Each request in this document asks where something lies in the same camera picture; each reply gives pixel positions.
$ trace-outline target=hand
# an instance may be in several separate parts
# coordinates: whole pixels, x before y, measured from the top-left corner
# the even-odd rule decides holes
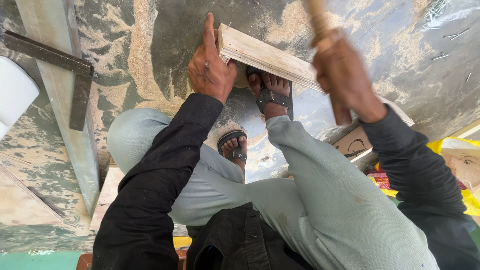
[[[187,75],[195,93],[212,96],[225,104],[237,77],[237,62],[230,59],[225,65],[220,59],[215,45],[218,31],[213,30],[213,22],[210,12],[205,19],[204,43],[193,54]]]
[[[383,119],[387,110],[373,93],[360,57],[341,32],[332,30],[317,48],[313,66],[318,82],[330,94],[336,123],[351,123],[350,109],[365,123]]]

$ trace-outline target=sandal strap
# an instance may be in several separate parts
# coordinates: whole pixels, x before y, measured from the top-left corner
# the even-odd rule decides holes
[[[241,159],[243,162],[247,163],[247,154],[245,154],[240,147],[233,149],[232,158]]]
[[[264,112],[265,105],[267,103],[276,103],[280,104],[282,106],[285,106],[289,109],[293,109],[293,106],[290,102],[289,97],[285,97],[282,94],[279,94],[277,92],[271,91],[265,87],[262,87],[262,90],[260,92],[260,96],[257,98],[257,106],[260,109],[260,112]]]

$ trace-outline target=plastic bag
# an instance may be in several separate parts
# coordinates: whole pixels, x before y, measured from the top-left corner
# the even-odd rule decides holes
[[[428,143],[427,146],[435,153],[442,155],[445,164],[452,170],[453,175],[463,196],[463,203],[467,207],[464,212],[471,216],[480,216],[480,142],[447,137]],[[375,165],[376,172],[367,176],[383,193],[395,197],[398,191],[390,188],[388,177],[382,170],[380,163]]]
[[[466,18],[472,11],[480,9],[480,0],[433,0],[420,19],[421,31],[440,27],[450,21]]]

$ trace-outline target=black sleeve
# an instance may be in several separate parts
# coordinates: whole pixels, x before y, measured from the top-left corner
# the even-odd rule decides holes
[[[362,126],[380,159],[398,209],[425,233],[440,269],[480,269],[479,251],[468,234],[471,217],[450,168],[389,107],[387,116]]]
[[[119,184],[93,247],[94,270],[177,269],[173,202],[200,159],[200,147],[223,104],[193,93]]]

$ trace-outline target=black sandal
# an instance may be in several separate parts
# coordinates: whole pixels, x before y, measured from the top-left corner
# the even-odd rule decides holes
[[[283,105],[287,107],[287,115],[290,118],[290,120],[293,121],[293,94],[292,94],[292,81],[288,81],[288,84],[290,85],[290,95],[288,97],[285,97],[282,94],[279,94],[274,91],[270,91],[267,89],[264,85],[264,80],[262,79],[262,73],[263,71],[252,66],[247,66],[247,80],[252,74],[257,74],[260,77],[261,80],[261,93],[260,96],[257,99],[257,106],[260,109],[260,112],[264,112],[264,107],[267,103],[269,102],[274,102],[280,105]]]
[[[245,138],[247,137],[245,132],[241,130],[235,130],[223,135],[218,141],[218,152],[220,153],[220,155],[223,156],[222,145],[224,143],[226,143],[228,140],[231,140],[233,138],[237,138],[238,140],[238,137],[240,136],[245,136]],[[229,161],[232,161],[233,159],[241,159],[243,162],[247,163],[247,154],[245,154],[241,150],[240,143],[239,143],[239,145],[235,147],[235,149],[233,149],[233,151],[226,157],[226,159],[228,159]]]

